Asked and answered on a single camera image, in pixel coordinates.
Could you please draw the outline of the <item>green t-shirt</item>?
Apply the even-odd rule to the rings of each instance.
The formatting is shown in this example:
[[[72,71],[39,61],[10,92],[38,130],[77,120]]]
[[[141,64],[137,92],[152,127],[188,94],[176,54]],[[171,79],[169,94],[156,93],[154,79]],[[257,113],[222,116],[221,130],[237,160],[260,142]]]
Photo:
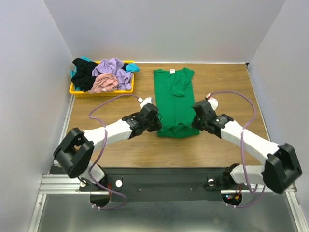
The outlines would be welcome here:
[[[191,125],[195,117],[194,74],[186,67],[175,71],[154,70],[155,101],[162,123],[158,137],[182,139],[199,135],[199,130]]]

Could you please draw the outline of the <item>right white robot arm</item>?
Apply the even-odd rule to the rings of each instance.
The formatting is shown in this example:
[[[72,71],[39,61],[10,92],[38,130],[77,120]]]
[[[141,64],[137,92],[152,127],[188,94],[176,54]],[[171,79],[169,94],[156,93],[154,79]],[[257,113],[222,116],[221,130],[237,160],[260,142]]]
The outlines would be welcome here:
[[[295,149],[290,144],[271,142],[244,129],[232,117],[217,115],[217,106],[218,101],[214,98],[195,103],[192,127],[239,146],[241,153],[247,152],[260,162],[260,165],[243,163],[226,168],[223,174],[226,183],[265,185],[281,194],[302,175]]]

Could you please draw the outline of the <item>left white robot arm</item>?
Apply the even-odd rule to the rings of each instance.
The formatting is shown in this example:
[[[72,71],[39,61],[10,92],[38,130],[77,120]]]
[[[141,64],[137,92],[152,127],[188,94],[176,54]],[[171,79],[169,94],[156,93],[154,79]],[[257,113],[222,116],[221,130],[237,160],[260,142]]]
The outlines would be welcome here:
[[[107,126],[84,131],[79,128],[71,129],[55,149],[53,156],[69,178],[83,178],[100,188],[106,174],[96,162],[91,162],[94,151],[100,150],[102,155],[109,144],[161,128],[159,109],[154,104],[147,103],[139,112]]]

